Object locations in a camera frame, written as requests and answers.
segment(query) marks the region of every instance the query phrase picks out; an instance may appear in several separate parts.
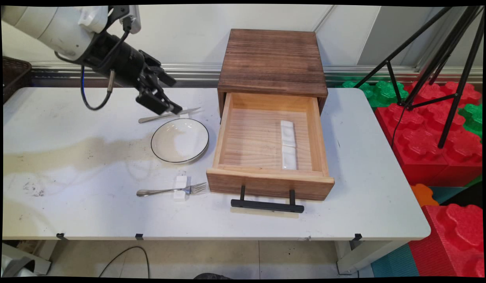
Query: tile floor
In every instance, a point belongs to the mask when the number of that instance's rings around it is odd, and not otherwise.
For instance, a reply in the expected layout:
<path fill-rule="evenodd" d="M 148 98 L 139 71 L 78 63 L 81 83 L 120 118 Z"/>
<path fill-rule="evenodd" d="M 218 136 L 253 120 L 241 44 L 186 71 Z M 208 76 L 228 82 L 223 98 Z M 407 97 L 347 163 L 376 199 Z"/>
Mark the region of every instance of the tile floor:
<path fill-rule="evenodd" d="M 48 276 L 98 276 L 128 247 L 147 251 L 152 278 L 192 279 L 211 272 L 233 279 L 356 278 L 340 276 L 333 242 L 298 241 L 67 241 L 59 242 Z M 131 249 L 103 277 L 146 278 L 145 256 Z M 370 266 L 360 277 L 374 277 Z"/>

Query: plate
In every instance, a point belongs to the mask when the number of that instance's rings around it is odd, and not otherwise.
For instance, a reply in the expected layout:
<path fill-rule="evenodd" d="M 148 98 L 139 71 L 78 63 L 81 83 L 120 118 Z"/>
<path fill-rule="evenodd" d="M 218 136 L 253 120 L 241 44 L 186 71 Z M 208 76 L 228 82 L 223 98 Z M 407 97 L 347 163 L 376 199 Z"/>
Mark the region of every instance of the plate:
<path fill-rule="evenodd" d="M 180 118 L 157 129 L 150 140 L 154 154 L 169 163 L 187 163 L 200 157 L 208 148 L 208 130 L 200 122 Z"/>

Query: table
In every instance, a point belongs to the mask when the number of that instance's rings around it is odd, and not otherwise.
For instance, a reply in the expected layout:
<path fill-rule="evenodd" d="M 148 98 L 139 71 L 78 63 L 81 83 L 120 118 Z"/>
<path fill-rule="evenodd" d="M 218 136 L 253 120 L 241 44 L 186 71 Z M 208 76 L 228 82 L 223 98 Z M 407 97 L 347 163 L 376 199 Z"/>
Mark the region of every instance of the table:
<path fill-rule="evenodd" d="M 330 88 L 321 114 L 329 173 L 325 201 L 297 200 L 304 213 L 231 208 L 238 195 L 204 192 L 185 202 L 171 195 L 139 198 L 139 189 L 171 188 L 177 175 L 206 181 L 220 118 L 215 88 L 166 88 L 207 127 L 209 148 L 186 165 L 163 163 L 150 148 L 169 118 L 153 113 L 137 91 L 115 88 L 108 104 L 88 110 L 79 88 L 22 88 L 4 104 L 2 239 L 333 240 L 340 273 L 377 260 L 430 227 L 362 91 Z M 90 104 L 106 94 L 87 88 Z M 247 196 L 256 201 L 285 199 Z M 347 240 L 361 234 L 351 251 Z"/>

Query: red foam block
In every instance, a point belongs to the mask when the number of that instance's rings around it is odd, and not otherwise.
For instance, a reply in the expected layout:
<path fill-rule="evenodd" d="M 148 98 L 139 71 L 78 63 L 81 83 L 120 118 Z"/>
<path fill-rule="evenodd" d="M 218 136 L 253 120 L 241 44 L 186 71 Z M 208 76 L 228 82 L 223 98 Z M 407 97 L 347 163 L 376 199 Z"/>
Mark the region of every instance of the red foam block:
<path fill-rule="evenodd" d="M 480 137 L 463 128 L 449 133 L 442 156 L 447 167 L 429 181 L 429 186 L 464 187 L 482 174 Z"/>
<path fill-rule="evenodd" d="M 440 90 L 445 95 L 450 95 L 456 93 L 458 88 L 458 83 L 455 82 L 447 82 L 444 86 L 440 87 Z M 482 94 L 478 91 L 475 91 L 473 85 L 465 84 L 464 91 L 462 93 L 462 98 L 460 98 L 460 104 L 458 105 L 459 108 L 465 107 L 466 104 L 475 104 L 479 105 L 479 99 L 482 97 Z"/>
<path fill-rule="evenodd" d="M 420 276 L 484 277 L 482 209 L 423 206 L 430 236 L 409 242 Z"/>
<path fill-rule="evenodd" d="M 417 112 L 425 118 L 425 125 L 428 130 L 441 136 L 446 125 L 446 120 L 451 110 L 451 104 L 434 103 L 426 106 L 416 108 Z M 458 115 L 458 110 L 455 113 L 453 122 L 451 124 L 450 132 L 463 129 L 465 117 Z"/>
<path fill-rule="evenodd" d="M 374 112 L 390 144 L 402 109 L 391 104 Z M 447 167 L 442 151 L 437 148 L 437 136 L 424 127 L 424 122 L 416 110 L 405 111 L 395 133 L 393 151 L 410 185 L 427 184 Z"/>
<path fill-rule="evenodd" d="M 413 82 L 412 84 L 405 86 L 403 89 L 405 91 L 407 91 L 408 93 L 411 93 L 411 91 L 416 86 L 416 83 L 417 82 Z M 423 87 L 421 88 L 421 90 L 416 95 L 416 97 L 414 97 L 414 101 L 412 103 L 418 104 L 418 103 L 426 102 L 426 101 L 429 101 L 429 100 L 432 100 L 432 99 L 441 98 L 441 97 L 444 97 L 444 96 L 446 96 L 446 94 L 441 90 L 441 88 L 438 84 L 429 85 L 428 83 L 425 83 L 423 85 Z M 449 104 L 451 104 L 452 99 L 448 99 L 448 100 L 438 102 L 438 103 L 441 103 L 441 104 L 449 103 Z"/>

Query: drawer handle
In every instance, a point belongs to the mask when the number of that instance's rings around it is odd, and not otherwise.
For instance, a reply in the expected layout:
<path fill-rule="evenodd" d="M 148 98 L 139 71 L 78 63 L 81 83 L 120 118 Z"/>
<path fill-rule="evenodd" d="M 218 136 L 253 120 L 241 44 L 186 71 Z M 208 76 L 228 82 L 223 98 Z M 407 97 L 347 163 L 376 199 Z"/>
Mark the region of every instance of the drawer handle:
<path fill-rule="evenodd" d="M 293 213 L 302 213 L 304 206 L 297 206 L 295 204 L 295 190 L 289 191 L 290 204 L 275 204 L 273 202 L 252 201 L 245 200 L 245 186 L 241 186 L 241 195 L 239 199 L 232 199 L 231 206 L 233 208 L 253 208 L 264 209 L 266 211 L 285 211 Z"/>

